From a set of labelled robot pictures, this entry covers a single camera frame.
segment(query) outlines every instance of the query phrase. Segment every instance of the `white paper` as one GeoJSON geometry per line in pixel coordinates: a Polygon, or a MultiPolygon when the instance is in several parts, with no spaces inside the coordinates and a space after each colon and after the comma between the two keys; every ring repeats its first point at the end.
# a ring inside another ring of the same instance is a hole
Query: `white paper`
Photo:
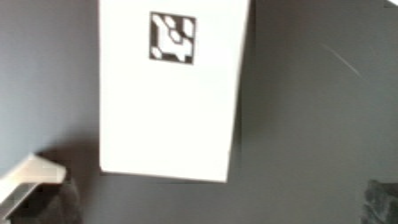
{"type": "Polygon", "coordinates": [[[99,1],[103,171],[226,182],[247,11],[249,0],[99,1]]]}

